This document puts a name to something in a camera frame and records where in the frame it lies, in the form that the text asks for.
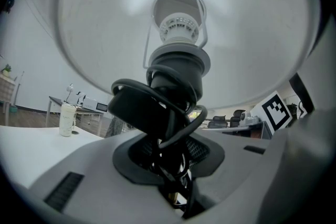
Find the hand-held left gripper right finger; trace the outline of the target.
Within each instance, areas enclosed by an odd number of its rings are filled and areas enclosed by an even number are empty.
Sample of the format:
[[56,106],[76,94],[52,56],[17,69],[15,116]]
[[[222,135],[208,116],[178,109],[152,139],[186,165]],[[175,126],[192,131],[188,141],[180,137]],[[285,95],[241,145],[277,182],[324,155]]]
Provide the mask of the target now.
[[334,223],[335,111],[277,131],[257,167],[191,223]]

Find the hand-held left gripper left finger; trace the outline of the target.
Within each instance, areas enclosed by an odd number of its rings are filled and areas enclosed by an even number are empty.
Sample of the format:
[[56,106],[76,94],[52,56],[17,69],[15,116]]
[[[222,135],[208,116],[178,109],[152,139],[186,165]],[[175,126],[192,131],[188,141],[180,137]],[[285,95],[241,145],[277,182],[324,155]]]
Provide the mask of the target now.
[[[136,185],[121,176],[112,161],[114,150],[137,137],[130,131],[86,144],[17,190],[30,208],[51,223],[182,223],[154,186]],[[69,173],[83,176],[62,212],[45,203],[48,194]]]

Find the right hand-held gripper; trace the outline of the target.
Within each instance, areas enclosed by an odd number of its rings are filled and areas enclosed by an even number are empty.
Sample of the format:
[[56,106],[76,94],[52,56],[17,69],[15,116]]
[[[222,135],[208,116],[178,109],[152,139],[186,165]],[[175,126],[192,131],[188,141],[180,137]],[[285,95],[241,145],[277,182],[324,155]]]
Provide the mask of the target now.
[[250,114],[266,122],[272,135],[277,130],[285,128],[292,120],[289,109],[277,91],[257,103]]

